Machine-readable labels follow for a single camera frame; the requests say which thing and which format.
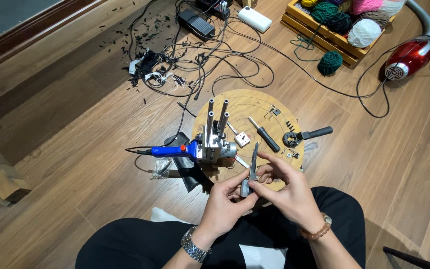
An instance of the red vacuum cleaner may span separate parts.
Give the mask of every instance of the red vacuum cleaner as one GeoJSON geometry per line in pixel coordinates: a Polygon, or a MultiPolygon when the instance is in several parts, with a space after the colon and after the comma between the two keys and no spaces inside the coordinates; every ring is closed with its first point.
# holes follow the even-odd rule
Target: red vacuum cleaner
{"type": "Polygon", "coordinates": [[[430,16],[414,0],[406,5],[422,21],[424,34],[404,42],[391,54],[385,64],[385,75],[390,80],[412,76],[430,62],[430,16]]]}

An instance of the metal watch strap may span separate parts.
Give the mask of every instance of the metal watch strap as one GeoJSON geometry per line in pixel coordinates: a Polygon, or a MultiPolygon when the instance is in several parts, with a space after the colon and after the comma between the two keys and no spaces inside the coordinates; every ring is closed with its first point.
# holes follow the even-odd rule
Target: metal watch strap
{"type": "Polygon", "coordinates": [[[207,255],[212,253],[212,250],[201,250],[194,244],[194,242],[192,241],[192,233],[195,231],[195,228],[197,228],[197,226],[190,228],[185,233],[185,235],[182,237],[182,240],[180,241],[180,244],[190,257],[202,263],[207,257],[207,255]]]}

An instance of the pink yarn ball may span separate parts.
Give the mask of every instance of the pink yarn ball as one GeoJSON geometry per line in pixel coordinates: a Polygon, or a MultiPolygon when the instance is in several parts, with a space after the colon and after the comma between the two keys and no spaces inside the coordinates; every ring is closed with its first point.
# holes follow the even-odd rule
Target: pink yarn ball
{"type": "Polygon", "coordinates": [[[383,0],[354,0],[353,14],[360,15],[363,12],[378,10],[383,5],[383,0]]]}

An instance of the screwdriver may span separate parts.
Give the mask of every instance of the screwdriver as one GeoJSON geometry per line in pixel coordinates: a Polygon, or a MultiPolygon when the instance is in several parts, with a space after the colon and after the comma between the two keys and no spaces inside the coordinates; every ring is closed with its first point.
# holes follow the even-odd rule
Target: screwdriver
{"type": "Polygon", "coordinates": [[[255,126],[255,128],[257,129],[257,133],[261,136],[261,138],[263,138],[263,140],[265,140],[265,142],[268,144],[271,150],[273,150],[274,153],[277,153],[280,150],[280,148],[276,144],[275,140],[273,140],[273,138],[271,138],[268,135],[268,133],[265,131],[265,128],[263,128],[263,126],[262,127],[258,126],[251,117],[248,117],[248,119],[250,120],[251,124],[255,126]]]}

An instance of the black chair leg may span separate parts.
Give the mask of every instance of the black chair leg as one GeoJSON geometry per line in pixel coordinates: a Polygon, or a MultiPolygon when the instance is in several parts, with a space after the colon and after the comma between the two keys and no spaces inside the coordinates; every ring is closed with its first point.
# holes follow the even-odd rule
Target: black chair leg
{"type": "Polygon", "coordinates": [[[405,254],[404,252],[400,252],[400,251],[397,251],[396,249],[392,249],[388,247],[383,247],[383,251],[386,254],[391,254],[395,257],[398,257],[401,260],[405,260],[409,262],[410,264],[421,267],[422,269],[430,269],[430,262],[428,262],[427,260],[423,260],[415,256],[405,254]]]}

